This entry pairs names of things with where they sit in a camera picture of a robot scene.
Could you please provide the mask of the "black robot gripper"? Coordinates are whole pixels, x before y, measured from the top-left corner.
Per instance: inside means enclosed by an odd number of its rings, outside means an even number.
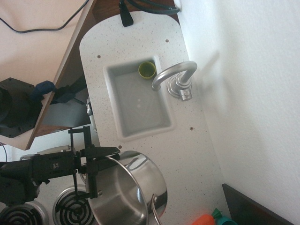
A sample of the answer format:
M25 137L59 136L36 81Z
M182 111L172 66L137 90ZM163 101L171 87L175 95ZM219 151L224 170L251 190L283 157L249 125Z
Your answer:
M90 127L70 129L71 150L44 155L35 155L30 158L32 179L35 182L47 182L49 179L73 175L74 185L77 186L76 172L87 175L86 184L88 193L76 196L81 198L98 197L96 175L117 163L111 160L94 161L95 158L119 154L117 147L95 147L91 142ZM74 149L73 134L83 133L85 148L79 152Z

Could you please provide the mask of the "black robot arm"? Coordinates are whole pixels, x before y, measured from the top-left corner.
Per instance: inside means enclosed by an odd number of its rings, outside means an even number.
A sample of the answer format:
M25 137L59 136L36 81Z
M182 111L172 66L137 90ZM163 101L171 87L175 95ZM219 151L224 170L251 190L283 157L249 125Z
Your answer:
M49 154L34 154L26 160L1 162L0 164L0 201L7 206L31 202L38 197L42 183L48 184L50 179L73 176L74 186L77 186L76 174L85 174L89 190L78 194L75 190L75 200L97 198L98 189L96 175L107 168L105 159L120 153L116 147L96 147L91 142L90 128L70 129L68 133L82 133L84 149L76 151L71 145L69 151Z

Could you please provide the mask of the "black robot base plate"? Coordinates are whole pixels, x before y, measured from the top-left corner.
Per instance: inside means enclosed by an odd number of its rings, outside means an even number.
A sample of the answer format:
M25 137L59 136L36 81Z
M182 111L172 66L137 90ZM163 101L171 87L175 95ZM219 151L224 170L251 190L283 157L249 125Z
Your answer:
M42 109L40 101L32 101L34 85L7 78L0 82L0 134L17 137L35 127Z

